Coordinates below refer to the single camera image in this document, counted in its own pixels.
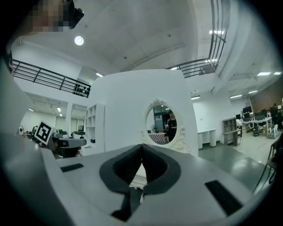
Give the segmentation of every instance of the black rectangular slot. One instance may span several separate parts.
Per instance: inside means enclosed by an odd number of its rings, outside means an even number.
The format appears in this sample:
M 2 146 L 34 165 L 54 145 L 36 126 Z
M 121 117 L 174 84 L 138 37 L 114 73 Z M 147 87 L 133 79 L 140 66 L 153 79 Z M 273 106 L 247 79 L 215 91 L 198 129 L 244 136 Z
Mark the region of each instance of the black rectangular slot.
M 218 181 L 207 182 L 205 185 L 228 216 L 241 209 L 239 201 Z
M 77 164 L 70 165 L 70 166 L 63 166 L 63 167 L 61 167 L 61 170 L 64 173 L 64 172 L 68 172 L 68 171 L 71 171 L 71 170 L 76 170 L 76 169 L 81 168 L 81 167 L 84 167 L 84 166 L 80 163 L 77 163 Z

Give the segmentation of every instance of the gray floor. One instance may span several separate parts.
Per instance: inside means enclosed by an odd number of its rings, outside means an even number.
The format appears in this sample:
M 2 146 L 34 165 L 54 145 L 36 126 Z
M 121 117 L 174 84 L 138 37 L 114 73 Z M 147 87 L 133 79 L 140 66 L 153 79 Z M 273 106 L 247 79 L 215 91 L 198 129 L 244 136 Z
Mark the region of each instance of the gray floor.
M 199 157 L 212 162 L 218 168 L 233 176 L 236 180 L 244 184 L 251 192 L 255 189 L 265 166 L 233 149 L 232 146 L 227 146 L 222 143 L 217 143 L 216 147 L 204 145 L 202 150 L 199 150 Z M 269 168 L 265 170 L 264 176 L 262 177 L 256 192 L 259 191 L 267 181 L 268 172 Z

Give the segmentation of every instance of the metal railing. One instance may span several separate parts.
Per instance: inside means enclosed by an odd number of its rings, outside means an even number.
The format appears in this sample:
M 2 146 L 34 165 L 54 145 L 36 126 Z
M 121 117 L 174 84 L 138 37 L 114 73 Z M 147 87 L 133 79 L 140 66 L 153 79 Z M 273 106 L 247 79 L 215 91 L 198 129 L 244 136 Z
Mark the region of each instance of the metal railing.
M 208 57 L 167 68 L 181 70 L 185 78 L 214 73 L 219 65 L 229 27 L 230 2 L 228 0 L 210 0 L 210 4 L 212 33 Z
M 16 78 L 66 91 L 81 97 L 88 98 L 91 89 L 89 84 L 19 60 L 13 60 L 13 71 Z

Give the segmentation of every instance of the brown wall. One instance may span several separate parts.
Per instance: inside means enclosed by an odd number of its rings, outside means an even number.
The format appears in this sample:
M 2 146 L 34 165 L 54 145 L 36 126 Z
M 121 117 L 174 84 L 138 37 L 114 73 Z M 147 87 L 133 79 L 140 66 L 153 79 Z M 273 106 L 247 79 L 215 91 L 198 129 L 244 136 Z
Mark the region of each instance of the brown wall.
M 251 103 L 254 112 L 259 112 L 262 109 L 269 110 L 274 103 L 282 104 L 283 98 L 283 76 L 281 76 L 275 83 L 252 96 Z

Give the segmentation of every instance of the shelf unit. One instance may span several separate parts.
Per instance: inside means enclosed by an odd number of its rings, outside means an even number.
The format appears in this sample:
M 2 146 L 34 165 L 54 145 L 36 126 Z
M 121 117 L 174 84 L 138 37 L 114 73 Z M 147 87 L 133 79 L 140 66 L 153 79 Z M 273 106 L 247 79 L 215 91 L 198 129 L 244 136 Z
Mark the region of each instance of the shelf unit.
M 95 146 L 102 152 L 104 152 L 104 110 L 105 105 L 97 103 L 87 109 L 85 119 L 88 142 L 95 139 Z
M 238 145 L 238 129 L 236 118 L 222 120 L 222 133 L 224 135 L 224 144 L 228 145 L 233 143 Z

